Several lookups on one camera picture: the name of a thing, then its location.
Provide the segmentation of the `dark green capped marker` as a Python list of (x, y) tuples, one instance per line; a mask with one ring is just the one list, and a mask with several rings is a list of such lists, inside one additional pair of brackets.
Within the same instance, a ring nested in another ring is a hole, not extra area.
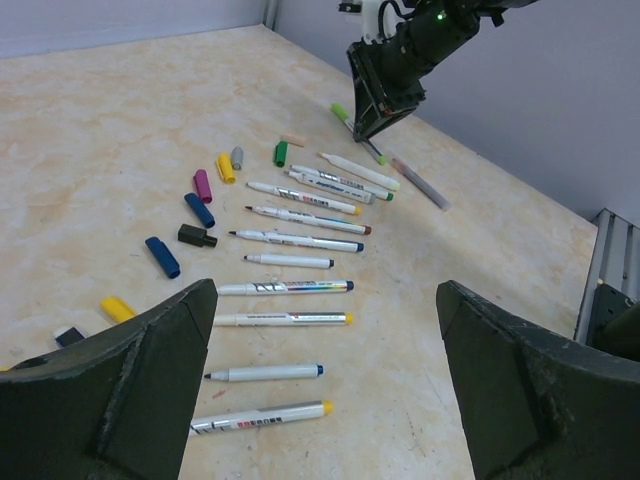
[(369, 186), (369, 185), (365, 185), (361, 182), (358, 181), (354, 181), (354, 180), (350, 180), (347, 179), (345, 177), (339, 176), (339, 175), (334, 175), (322, 170), (318, 170), (315, 168), (309, 168), (309, 167), (304, 167), (304, 166), (300, 166), (300, 165), (292, 165), (290, 167), (290, 169), (292, 171), (298, 172), (298, 173), (307, 173), (307, 174), (311, 174), (311, 175), (316, 175), (319, 176), (325, 180), (331, 180), (334, 182), (338, 182), (341, 183), (343, 185), (355, 188), (355, 189), (359, 189), (359, 190), (363, 190), (363, 191), (367, 191), (373, 195), (375, 195), (377, 198), (381, 199), (381, 200), (385, 200), (385, 201), (391, 201), (394, 198), (394, 195), (382, 188), (376, 187), (376, 186)]

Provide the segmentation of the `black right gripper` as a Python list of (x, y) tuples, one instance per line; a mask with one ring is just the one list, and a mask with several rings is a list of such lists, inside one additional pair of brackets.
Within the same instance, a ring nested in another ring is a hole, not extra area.
[(383, 44), (347, 50), (355, 99), (354, 133), (364, 142), (411, 114), (425, 98), (420, 79), (479, 32), (477, 19), (413, 19)]

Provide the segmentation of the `dark blue capped marker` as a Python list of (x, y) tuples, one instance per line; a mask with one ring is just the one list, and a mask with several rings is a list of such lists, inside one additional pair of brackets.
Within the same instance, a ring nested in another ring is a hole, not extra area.
[(217, 291), (222, 296), (263, 296), (346, 293), (352, 291), (354, 287), (354, 282), (350, 280), (299, 281), (224, 285)]

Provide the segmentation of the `blue eraser-cap white marker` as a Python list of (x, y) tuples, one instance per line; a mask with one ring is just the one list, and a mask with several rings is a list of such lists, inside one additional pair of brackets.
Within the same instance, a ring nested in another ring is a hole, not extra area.
[(324, 374), (320, 364), (236, 367), (206, 373), (204, 378), (221, 382), (250, 382), (317, 378)]

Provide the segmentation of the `magenta marker cap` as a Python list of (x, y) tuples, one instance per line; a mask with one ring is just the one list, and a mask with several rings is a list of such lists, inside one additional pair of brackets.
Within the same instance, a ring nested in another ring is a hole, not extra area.
[(213, 201), (213, 195), (209, 183), (208, 173), (205, 169), (198, 169), (193, 176), (195, 192), (198, 198), (204, 204), (210, 204)]

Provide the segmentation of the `orange capped white marker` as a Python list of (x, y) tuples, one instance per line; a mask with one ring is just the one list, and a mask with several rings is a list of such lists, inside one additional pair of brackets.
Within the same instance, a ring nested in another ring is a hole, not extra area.
[(339, 195), (344, 198), (349, 198), (350, 200), (358, 201), (364, 204), (373, 204), (375, 201), (375, 197), (367, 191), (345, 186), (338, 182), (327, 180), (316, 175), (295, 172), (291, 170), (286, 171), (285, 174), (301, 184), (305, 184), (328, 193)]

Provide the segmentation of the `yellow capped slim marker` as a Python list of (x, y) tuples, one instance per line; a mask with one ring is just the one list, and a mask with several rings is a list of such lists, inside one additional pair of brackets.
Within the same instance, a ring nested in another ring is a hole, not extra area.
[(292, 190), (281, 186), (265, 184), (261, 182), (247, 182), (246, 186), (255, 191), (271, 194), (284, 199), (289, 199), (320, 208), (345, 213), (348, 215), (359, 215), (361, 208), (359, 206), (332, 200), (326, 197), (318, 196), (312, 193), (299, 190)]

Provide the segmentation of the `yellow clear-pen cap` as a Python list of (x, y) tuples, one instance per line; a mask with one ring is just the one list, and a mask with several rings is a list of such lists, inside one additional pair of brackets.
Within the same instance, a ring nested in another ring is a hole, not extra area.
[(100, 302), (103, 312), (116, 324), (124, 323), (136, 316), (136, 312), (118, 297), (107, 297)]

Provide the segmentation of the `dark green marker cap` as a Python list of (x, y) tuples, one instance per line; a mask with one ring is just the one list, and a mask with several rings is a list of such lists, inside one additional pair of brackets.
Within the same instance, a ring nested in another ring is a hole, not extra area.
[(278, 168), (283, 168), (286, 164), (288, 151), (288, 143), (286, 141), (279, 141), (273, 151), (273, 164)]

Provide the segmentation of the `lime green capped marker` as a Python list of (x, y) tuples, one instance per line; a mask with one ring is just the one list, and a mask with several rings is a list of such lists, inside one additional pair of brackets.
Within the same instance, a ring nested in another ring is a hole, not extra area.
[[(354, 133), (354, 122), (352, 121), (347, 111), (343, 108), (343, 106), (339, 103), (332, 103), (330, 109), (332, 113), (337, 118), (339, 118), (340, 121), (347, 127), (347, 129), (351, 133)], [(387, 163), (387, 158), (385, 157), (385, 155), (370, 140), (363, 140), (360, 142), (360, 145), (379, 165), (385, 165)]]

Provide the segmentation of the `black eraser-cap white marker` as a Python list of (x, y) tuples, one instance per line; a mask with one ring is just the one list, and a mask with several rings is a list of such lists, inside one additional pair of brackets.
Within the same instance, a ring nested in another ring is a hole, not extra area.
[(330, 258), (278, 254), (249, 254), (243, 259), (256, 264), (314, 269), (331, 269), (335, 264)]

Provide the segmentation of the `yellow capped clear pen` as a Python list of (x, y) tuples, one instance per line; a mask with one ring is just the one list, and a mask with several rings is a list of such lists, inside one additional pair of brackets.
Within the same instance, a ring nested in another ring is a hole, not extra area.
[(281, 312), (216, 315), (216, 327), (288, 327), (350, 325), (354, 315), (347, 312)]

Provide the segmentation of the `magenta capped white marker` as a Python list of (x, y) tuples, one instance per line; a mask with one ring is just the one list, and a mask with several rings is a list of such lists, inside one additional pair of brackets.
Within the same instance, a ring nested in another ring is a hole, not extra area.
[(370, 235), (372, 233), (372, 228), (368, 225), (351, 223), (336, 218), (321, 217), (304, 212), (290, 211), (286, 209), (277, 209), (271, 207), (245, 206), (245, 209), (258, 215), (302, 225), (326, 228), (363, 236)]

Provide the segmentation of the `navy capped white marker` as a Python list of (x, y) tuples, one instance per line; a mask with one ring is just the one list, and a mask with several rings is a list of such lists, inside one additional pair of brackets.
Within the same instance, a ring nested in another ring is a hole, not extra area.
[(360, 253), (365, 249), (361, 242), (291, 235), (275, 231), (238, 230), (229, 231), (229, 234), (244, 240), (349, 253)]

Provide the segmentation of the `pink capped white marker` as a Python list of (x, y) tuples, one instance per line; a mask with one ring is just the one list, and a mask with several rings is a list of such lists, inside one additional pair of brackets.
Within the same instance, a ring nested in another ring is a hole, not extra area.
[(383, 175), (379, 172), (373, 171), (357, 163), (354, 163), (346, 158), (343, 158), (338, 155), (324, 153), (324, 152), (318, 152), (318, 156), (325, 159), (331, 165), (341, 170), (352, 173), (362, 179), (368, 180), (387, 190), (398, 191), (400, 189), (400, 184), (398, 181), (386, 175)]

